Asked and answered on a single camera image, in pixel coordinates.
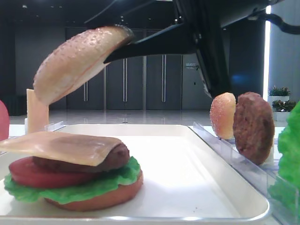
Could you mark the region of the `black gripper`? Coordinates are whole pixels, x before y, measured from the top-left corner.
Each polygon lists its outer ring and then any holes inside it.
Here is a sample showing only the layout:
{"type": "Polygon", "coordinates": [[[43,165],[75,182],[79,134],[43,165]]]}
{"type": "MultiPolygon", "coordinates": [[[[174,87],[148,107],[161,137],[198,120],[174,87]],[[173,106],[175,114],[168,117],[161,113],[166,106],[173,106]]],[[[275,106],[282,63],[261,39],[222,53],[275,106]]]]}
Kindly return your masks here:
{"type": "Polygon", "coordinates": [[[241,19],[266,20],[286,31],[286,23],[275,14],[265,13],[276,0],[175,0],[184,23],[171,25],[144,39],[123,46],[105,60],[196,51],[204,90],[210,97],[231,91],[223,50],[222,28],[241,19]]]}

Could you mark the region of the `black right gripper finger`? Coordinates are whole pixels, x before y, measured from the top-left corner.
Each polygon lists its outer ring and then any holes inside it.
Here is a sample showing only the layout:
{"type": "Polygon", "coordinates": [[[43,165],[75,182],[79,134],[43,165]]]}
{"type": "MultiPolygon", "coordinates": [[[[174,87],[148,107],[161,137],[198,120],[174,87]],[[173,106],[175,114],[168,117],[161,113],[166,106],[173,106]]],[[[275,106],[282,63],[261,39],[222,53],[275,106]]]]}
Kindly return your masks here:
{"type": "Polygon", "coordinates": [[[88,28],[119,24],[133,29],[161,30],[176,23],[172,0],[112,0],[88,18],[88,28]]]}

